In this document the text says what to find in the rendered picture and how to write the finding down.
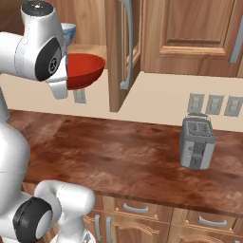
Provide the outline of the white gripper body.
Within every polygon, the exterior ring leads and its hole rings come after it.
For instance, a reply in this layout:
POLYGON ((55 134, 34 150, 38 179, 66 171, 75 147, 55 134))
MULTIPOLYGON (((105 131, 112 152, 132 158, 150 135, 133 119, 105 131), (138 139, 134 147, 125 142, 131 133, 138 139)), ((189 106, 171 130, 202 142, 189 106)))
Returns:
POLYGON ((61 100, 67 98, 66 80, 53 80, 47 81, 47 83, 55 99, 61 100))

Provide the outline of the red bowl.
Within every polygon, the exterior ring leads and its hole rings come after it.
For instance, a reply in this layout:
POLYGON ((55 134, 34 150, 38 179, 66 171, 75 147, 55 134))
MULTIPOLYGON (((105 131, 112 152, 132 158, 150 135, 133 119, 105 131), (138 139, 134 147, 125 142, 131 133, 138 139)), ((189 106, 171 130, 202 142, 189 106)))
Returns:
POLYGON ((96 82, 103 73, 105 59, 86 53, 70 53, 67 63, 67 89, 85 88, 96 82))

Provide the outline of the white and blue bowl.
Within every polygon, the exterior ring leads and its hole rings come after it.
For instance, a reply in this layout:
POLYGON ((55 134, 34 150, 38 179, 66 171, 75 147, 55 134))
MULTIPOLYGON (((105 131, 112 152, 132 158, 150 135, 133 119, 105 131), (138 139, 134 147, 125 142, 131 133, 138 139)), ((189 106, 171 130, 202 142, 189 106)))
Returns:
POLYGON ((63 36, 65 40, 65 45, 68 47, 76 34, 76 26, 70 23, 62 23, 63 36))

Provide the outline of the open wooden cabinet door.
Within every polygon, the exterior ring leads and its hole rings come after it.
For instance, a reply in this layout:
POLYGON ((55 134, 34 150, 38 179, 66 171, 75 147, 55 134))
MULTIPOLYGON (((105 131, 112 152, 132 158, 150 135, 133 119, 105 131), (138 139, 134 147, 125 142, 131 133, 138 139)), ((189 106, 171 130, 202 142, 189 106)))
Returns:
POLYGON ((120 89, 126 79, 129 60, 129 32, 125 6, 119 0, 105 0, 106 54, 109 104, 118 112, 140 74, 143 0, 131 0, 133 13, 133 66, 129 88, 120 89))

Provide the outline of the wooden base cabinet door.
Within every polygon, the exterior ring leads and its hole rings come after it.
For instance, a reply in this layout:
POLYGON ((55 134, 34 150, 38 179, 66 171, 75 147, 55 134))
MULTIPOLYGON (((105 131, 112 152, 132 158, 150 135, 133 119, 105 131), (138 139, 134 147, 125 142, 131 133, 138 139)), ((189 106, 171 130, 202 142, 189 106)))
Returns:
POLYGON ((129 215, 105 213, 110 216, 112 243, 167 243, 169 223, 129 215))
POLYGON ((172 224, 167 243, 243 243, 243 236, 172 224))
POLYGON ((92 233, 97 243, 106 243, 106 233, 105 233, 105 220, 102 211, 91 211, 88 215, 84 216, 84 225, 92 233), (95 232, 95 215, 100 215, 100 230, 103 237, 102 241, 97 240, 95 232))

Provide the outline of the closed wooden cabinet door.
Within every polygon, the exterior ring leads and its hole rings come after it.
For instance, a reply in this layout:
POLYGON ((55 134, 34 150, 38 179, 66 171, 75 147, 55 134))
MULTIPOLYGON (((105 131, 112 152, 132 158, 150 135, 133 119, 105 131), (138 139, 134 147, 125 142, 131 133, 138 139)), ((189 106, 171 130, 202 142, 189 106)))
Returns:
POLYGON ((230 77, 243 0, 144 0, 142 64, 151 73, 230 77))

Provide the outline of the silver toaster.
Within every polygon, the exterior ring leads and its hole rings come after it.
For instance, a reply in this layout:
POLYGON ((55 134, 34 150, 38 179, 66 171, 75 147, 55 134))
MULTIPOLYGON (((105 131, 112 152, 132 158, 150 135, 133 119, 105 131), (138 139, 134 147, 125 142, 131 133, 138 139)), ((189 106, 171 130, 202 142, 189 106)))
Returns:
POLYGON ((182 121, 178 144, 181 166, 207 170, 215 150, 210 118, 202 113, 189 113, 182 121))

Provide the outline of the wooden drawer front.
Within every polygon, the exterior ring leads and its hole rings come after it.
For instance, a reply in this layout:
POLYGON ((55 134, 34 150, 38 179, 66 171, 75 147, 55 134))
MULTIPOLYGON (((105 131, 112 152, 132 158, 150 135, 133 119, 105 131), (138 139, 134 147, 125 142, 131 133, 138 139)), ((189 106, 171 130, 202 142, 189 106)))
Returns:
POLYGON ((216 229, 216 230, 232 233, 234 231, 234 224, 236 223, 236 218, 227 215, 216 215, 216 214, 209 214, 209 213, 203 213, 198 211, 188 211, 185 216, 185 221, 190 225, 207 227, 210 229, 216 229), (198 222, 198 217, 200 215, 204 219, 214 221, 214 222, 222 222, 224 220, 227 220, 227 226, 225 228, 217 228, 217 227, 211 227, 211 226, 201 224, 198 222))
POLYGON ((162 205, 148 203, 148 202, 141 202, 141 201, 135 201, 130 199, 121 199, 121 198, 114 199, 114 208, 116 212, 126 213, 130 215, 138 215, 141 217, 146 217, 161 222, 170 222, 173 213, 173 208, 169 206, 162 206, 162 205), (148 214, 134 214, 128 212, 124 210, 123 203, 126 203, 130 207, 139 208, 139 209, 148 207, 148 214))

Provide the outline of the grey wall outlet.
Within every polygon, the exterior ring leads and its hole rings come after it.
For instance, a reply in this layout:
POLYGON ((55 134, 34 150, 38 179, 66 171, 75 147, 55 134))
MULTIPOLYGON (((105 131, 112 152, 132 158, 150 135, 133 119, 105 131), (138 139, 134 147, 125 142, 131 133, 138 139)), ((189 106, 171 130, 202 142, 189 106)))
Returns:
POLYGON ((204 101, 204 94, 190 94, 189 102, 188 102, 188 113, 200 113, 202 109, 204 101))
POLYGON ((86 103, 85 92, 83 89, 76 89, 73 91, 75 103, 86 103))
POLYGON ((241 106, 243 104, 243 97, 230 96, 225 108, 225 116, 237 117, 239 115, 241 106))
POLYGON ((206 114, 208 115, 219 115, 224 97, 221 95, 209 95, 206 114))

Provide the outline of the wooden wall cabinet body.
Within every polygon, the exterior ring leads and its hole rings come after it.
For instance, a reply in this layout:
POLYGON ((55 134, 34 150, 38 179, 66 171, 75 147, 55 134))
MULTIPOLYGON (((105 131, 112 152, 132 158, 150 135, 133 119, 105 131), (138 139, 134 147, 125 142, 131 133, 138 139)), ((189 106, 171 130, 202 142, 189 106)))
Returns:
MULTIPOLYGON (((0 0, 0 32, 24 34, 21 6, 25 0, 0 0)), ((89 53, 106 59, 104 0, 44 0, 62 23, 76 25, 69 53, 89 53)))

